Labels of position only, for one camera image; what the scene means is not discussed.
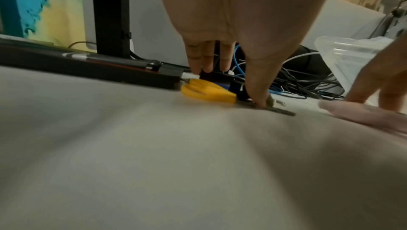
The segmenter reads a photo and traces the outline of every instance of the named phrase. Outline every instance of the desk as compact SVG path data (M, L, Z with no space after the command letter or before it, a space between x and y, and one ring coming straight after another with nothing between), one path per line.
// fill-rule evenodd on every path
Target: desk
M285 100L289 117L5 67L0 91L0 229L407 226L405 139L314 104Z

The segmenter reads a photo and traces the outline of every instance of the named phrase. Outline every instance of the clear plastic box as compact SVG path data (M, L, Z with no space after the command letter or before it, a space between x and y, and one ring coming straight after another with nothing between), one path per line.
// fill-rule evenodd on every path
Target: clear plastic box
M346 95L354 83L359 71L392 39L377 37L369 40L355 40L339 37L318 37L315 46L322 59L338 79ZM370 105L377 106L377 94L367 100Z

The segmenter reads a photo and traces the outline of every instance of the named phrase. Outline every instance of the yellow scissors handle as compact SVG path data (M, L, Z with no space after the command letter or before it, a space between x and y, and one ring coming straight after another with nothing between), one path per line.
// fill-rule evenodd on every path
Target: yellow scissors handle
M189 84L181 87L181 92L200 100L236 103L236 94L202 79L191 79Z

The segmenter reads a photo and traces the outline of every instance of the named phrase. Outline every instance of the scissors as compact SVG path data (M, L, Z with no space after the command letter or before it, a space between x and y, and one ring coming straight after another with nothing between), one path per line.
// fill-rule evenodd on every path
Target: scissors
M295 116L295 113L293 112L279 108L274 108L273 106L268 106L267 108L260 108L252 101L240 100L238 99L238 96L235 93L225 90L224 88L218 86L215 83L208 82L202 79L191 79L190 83L185 84L181 87L181 92L184 95L200 100L239 104L254 109L263 109L288 116Z

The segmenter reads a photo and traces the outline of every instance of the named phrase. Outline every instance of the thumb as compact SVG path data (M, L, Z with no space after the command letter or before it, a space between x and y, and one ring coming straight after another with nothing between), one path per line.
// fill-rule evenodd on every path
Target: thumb
M245 85L250 98L259 107L267 107L268 92L282 66L281 60L273 58L250 59L246 57Z

